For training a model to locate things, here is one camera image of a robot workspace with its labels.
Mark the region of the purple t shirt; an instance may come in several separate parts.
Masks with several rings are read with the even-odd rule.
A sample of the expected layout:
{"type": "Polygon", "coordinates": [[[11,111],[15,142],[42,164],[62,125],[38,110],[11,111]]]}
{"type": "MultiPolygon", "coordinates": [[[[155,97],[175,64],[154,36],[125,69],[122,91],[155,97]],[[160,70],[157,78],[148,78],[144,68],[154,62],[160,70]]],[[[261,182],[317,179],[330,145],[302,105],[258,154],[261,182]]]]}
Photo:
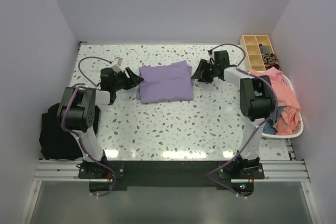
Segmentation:
{"type": "Polygon", "coordinates": [[[142,66],[136,98],[143,104],[168,101],[192,101],[192,67],[180,61],[166,66],[142,66]]]}

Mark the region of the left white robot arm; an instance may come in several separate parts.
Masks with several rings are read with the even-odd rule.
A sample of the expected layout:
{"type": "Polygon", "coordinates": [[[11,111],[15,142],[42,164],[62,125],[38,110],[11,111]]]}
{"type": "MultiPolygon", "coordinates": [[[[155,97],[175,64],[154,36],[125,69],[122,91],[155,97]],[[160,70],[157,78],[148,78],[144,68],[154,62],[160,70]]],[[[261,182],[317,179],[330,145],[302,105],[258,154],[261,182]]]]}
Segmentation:
{"type": "Polygon", "coordinates": [[[75,138],[82,152],[83,163],[91,164],[90,171],[97,178],[108,174],[109,165],[93,129],[96,107],[113,105],[118,91],[130,90],[143,81],[128,67],[119,72],[104,68],[100,71],[100,89],[77,86],[64,90],[56,118],[62,130],[75,138]]]}

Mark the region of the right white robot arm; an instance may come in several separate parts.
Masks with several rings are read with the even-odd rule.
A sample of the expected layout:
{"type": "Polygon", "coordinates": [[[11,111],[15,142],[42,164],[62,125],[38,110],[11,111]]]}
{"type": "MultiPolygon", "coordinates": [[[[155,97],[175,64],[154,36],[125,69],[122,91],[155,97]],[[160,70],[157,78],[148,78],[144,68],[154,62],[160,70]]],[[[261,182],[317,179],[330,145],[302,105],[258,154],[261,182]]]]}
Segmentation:
{"type": "Polygon", "coordinates": [[[209,60],[200,60],[191,77],[204,83],[211,83],[214,78],[239,88],[239,107],[245,119],[242,144],[223,167],[234,170],[239,178],[246,178],[259,166],[261,135],[266,122],[277,112],[277,97],[268,76],[257,76],[230,64],[226,50],[214,52],[209,60]]]}

